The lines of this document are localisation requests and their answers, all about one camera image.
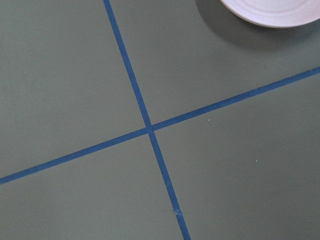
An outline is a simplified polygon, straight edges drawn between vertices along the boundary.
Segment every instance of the blue line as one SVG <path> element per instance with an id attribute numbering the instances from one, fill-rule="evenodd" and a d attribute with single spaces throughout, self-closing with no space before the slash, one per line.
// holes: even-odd
<path id="1" fill-rule="evenodd" d="M 228 105 L 243 101 L 245 99 L 252 98 L 256 95 L 269 92 L 271 90 L 274 90 L 274 89 L 283 87 L 285 85 L 306 79 L 306 78 L 311 77 L 316 74 L 320 74 L 320 67 L 316 67 L 311 70 L 301 72 L 297 75 L 284 78 L 282 80 L 270 83 L 268 85 L 258 87 L 254 90 L 250 90 L 250 91 L 244 92 L 242 94 L 227 98 L 225 100 L 210 104 L 208 106 L 201 107 L 199 109 L 184 113 L 179 116 L 175 116 L 175 117 L 170 118 L 168 120 L 165 120 L 165 121 L 162 121 L 162 122 L 159 122 L 159 123 L 152 125 L 152 128 L 154 131 L 159 130 L 159 129 L 163 129 L 163 128 L 171 126 L 173 124 L 177 124 L 182 121 L 197 117 L 199 115 L 206 114 L 206 113 L 211 112 L 213 110 L 217 110 L 217 109 L 226 107 Z"/>
<path id="2" fill-rule="evenodd" d="M 109 0 L 103 0 L 103 2 L 104 2 L 104 6 L 105 6 L 105 9 L 106 9 L 106 12 L 108 14 L 110 23 L 111 23 L 111 27 L 112 27 L 116 42 L 118 44 L 118 47 L 119 47 L 119 50 L 120 50 L 120 53 L 121 53 L 121 56 L 122 56 L 123 63 L 125 65 L 127 74 L 129 76 L 130 83 L 132 85 L 132 89 L 133 89 L 136 101 L 138 103 L 138 106 L 139 106 L 139 109 L 140 109 L 140 112 L 141 112 L 141 115 L 142 115 L 146 130 L 147 130 L 147 133 L 149 135 L 149 138 L 150 138 L 150 141 L 151 141 L 151 145 L 152 145 L 152 148 L 153 148 L 157 163 L 159 165 L 159 168 L 160 168 L 160 171 L 161 171 L 161 174 L 162 174 L 162 178 L 163 178 L 164 183 L 165 183 L 166 190 L 168 192 L 168 195 L 169 195 L 173 210 L 176 213 L 176 219 L 178 221 L 178 224 L 179 224 L 183 239 L 184 240 L 190 240 L 191 238 L 190 238 L 190 235 L 189 235 L 189 232 L 188 232 L 188 228 L 186 226 L 186 222 L 185 222 L 183 214 L 181 212 L 181 209 L 180 209 L 180 206 L 179 206 L 179 203 L 178 203 L 178 199 L 177 199 L 174 187 L 172 185 L 172 182 L 171 182 L 171 179 L 170 179 L 170 176 L 169 176 L 169 173 L 168 173 L 164 158 L 162 156 L 162 153 L 161 153 L 161 150 L 160 150 L 157 138 L 156 138 L 156 134 L 155 134 L 155 132 L 154 132 L 154 130 L 152 128 L 150 117 L 148 115 L 145 102 L 144 102 L 143 97 L 141 95 L 140 88 L 139 88 L 139 85 L 137 83 L 137 79 L 136 79 L 134 70 L 132 68 L 132 65 L 131 65 L 131 62 L 130 62 L 130 59 L 129 59 L 129 56 L 128 56 L 128 53 L 127 53 L 127 50 L 126 50 L 126 47 L 125 47 L 125 44 L 124 44 L 122 36 L 120 34 L 120 30 L 119 30 L 119 27 L 118 27 L 114 12 L 112 10 L 110 1 Z"/>
<path id="3" fill-rule="evenodd" d="M 40 172 L 42 170 L 54 167 L 59 164 L 63 164 L 65 162 L 83 157 L 85 155 L 92 154 L 92 153 L 97 152 L 99 150 L 106 149 L 106 148 L 111 147 L 113 145 L 128 141 L 130 139 L 134 139 L 134 138 L 142 136 L 142 135 L 145 135 L 146 133 L 147 133 L 147 129 L 142 128 L 142 129 L 130 132 L 128 134 L 113 138 L 111 140 L 104 141 L 99 144 L 96 144 L 96 145 L 87 147 L 85 149 L 76 151 L 74 153 L 70 153 L 68 155 L 56 158 L 54 160 L 44 162 L 44 163 L 39 164 L 37 166 L 27 168 L 25 170 L 22 170 L 22 171 L 19 171 L 19 172 L 13 173 L 11 175 L 0 178 L 0 185 L 11 182 L 13 180 L 23 178 L 23 177 L 28 176 L 30 174 L 35 174 L 35 173 Z"/>

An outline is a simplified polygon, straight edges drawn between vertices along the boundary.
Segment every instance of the plate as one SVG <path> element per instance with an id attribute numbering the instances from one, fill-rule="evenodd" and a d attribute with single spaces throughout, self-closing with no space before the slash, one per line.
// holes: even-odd
<path id="1" fill-rule="evenodd" d="M 320 19 L 320 0 L 221 0 L 238 17 L 263 27 L 290 28 Z"/>

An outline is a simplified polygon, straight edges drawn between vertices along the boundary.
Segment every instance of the blue stripe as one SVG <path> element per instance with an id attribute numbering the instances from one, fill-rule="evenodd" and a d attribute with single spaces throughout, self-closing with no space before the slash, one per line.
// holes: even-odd
<path id="1" fill-rule="evenodd" d="M 285 85 L 288 85 L 288 84 L 291 84 L 291 83 L 306 79 L 308 77 L 311 77 L 311 76 L 319 74 L 319 73 L 320 73 L 320 67 L 316 67 L 314 69 L 301 72 L 301 73 L 299 73 L 297 75 L 284 78 L 282 80 L 270 83 L 270 84 L 265 85 L 265 86 L 258 87 L 258 88 L 254 89 L 254 90 L 250 90 L 250 91 L 244 92 L 242 94 L 227 98 L 225 100 L 210 104 L 208 106 L 201 107 L 199 109 L 184 113 L 184 114 L 179 115 L 179 116 L 175 116 L 175 117 L 170 118 L 168 120 L 156 123 L 152 127 L 153 127 L 154 131 L 159 130 L 159 129 L 163 129 L 163 128 L 171 126 L 173 124 L 177 124 L 177 123 L 180 123 L 182 121 L 197 117 L 199 115 L 206 114 L 206 113 L 211 112 L 213 110 L 217 110 L 217 109 L 226 107 L 228 105 L 243 101 L 245 99 L 252 98 L 252 97 L 254 97 L 256 95 L 269 92 L 271 90 L 274 90 L 274 89 L 283 87 Z"/>
<path id="2" fill-rule="evenodd" d="M 27 168 L 25 170 L 22 170 L 22 171 L 19 171 L 19 172 L 13 173 L 11 175 L 8 175 L 8 176 L 0 178 L 0 185 L 8 183 L 8 182 L 11 182 L 13 180 L 17 180 L 17 179 L 23 178 L 23 177 L 28 176 L 30 174 L 35 174 L 35 173 L 40 172 L 42 170 L 54 167 L 54 166 L 59 165 L 59 164 L 63 164 L 65 162 L 68 162 L 68 161 L 83 157 L 85 155 L 92 154 L 92 153 L 97 152 L 99 150 L 106 149 L 106 148 L 111 147 L 113 145 L 116 145 L 116 144 L 128 141 L 130 139 L 134 139 L 136 137 L 142 136 L 142 135 L 144 135 L 146 133 L 147 133 L 147 129 L 146 128 L 142 128 L 142 129 L 139 129 L 137 131 L 133 131 L 133 132 L 130 132 L 128 134 L 113 138 L 111 140 L 104 141 L 102 143 L 99 143 L 99 144 L 87 147 L 85 149 L 76 151 L 74 153 L 71 153 L 71 154 L 56 158 L 54 160 L 47 161 L 47 162 L 39 164 L 37 166 L 33 166 L 33 167 L 30 167 L 30 168 Z"/>
<path id="3" fill-rule="evenodd" d="M 105 5 L 106 12 L 108 14 L 110 23 L 111 23 L 111 27 L 112 27 L 116 42 L 118 44 L 118 47 L 119 47 L 119 50 L 120 50 L 120 53 L 121 53 L 121 56 L 122 56 L 123 63 L 125 65 L 127 74 L 129 76 L 130 83 L 132 85 L 132 89 L 133 89 L 136 101 L 138 103 L 138 106 L 139 106 L 139 109 L 140 109 L 140 112 L 141 112 L 145 127 L 147 129 L 147 132 L 148 132 L 148 135 L 149 135 L 149 138 L 150 138 L 150 141 L 151 141 L 151 145 L 152 145 L 152 148 L 153 148 L 157 163 L 159 165 L 159 168 L 160 168 L 160 171 L 161 171 L 161 174 L 162 174 L 162 178 L 163 178 L 164 183 L 165 183 L 166 190 L 168 192 L 168 195 L 169 195 L 173 210 L 176 213 L 176 218 L 177 218 L 177 221 L 178 221 L 178 224 L 179 224 L 183 239 L 184 240 L 190 240 L 191 238 L 190 238 L 190 235 L 189 235 L 189 232 L 188 232 L 188 229 L 187 229 L 183 214 L 181 212 L 181 209 L 180 209 L 180 206 L 179 206 L 179 203 L 178 203 L 178 199 L 177 199 L 174 187 L 172 185 L 172 182 L 171 182 L 171 179 L 170 179 L 170 176 L 169 176 L 169 173 L 168 173 L 164 158 L 162 156 L 162 153 L 161 153 L 161 150 L 160 150 L 160 147 L 159 147 L 155 132 L 154 132 L 154 130 L 152 128 L 150 117 L 148 115 L 145 102 L 144 102 L 143 97 L 141 95 L 140 88 L 139 88 L 139 85 L 137 83 L 137 79 L 136 79 L 134 70 L 133 70 L 133 68 L 131 66 L 130 59 L 129 59 L 125 44 L 123 42 L 122 36 L 120 34 L 120 30 L 119 30 L 115 15 L 113 13 L 111 4 L 110 4 L 109 0 L 103 0 L 103 2 L 104 2 L 104 5 Z"/>

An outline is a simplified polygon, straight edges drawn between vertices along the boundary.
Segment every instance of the gray tabletop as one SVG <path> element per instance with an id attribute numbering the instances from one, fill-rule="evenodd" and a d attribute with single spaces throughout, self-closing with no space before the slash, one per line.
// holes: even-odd
<path id="1" fill-rule="evenodd" d="M 319 239 L 320 21 L 1 0 L 0 22 L 3 239 Z"/>

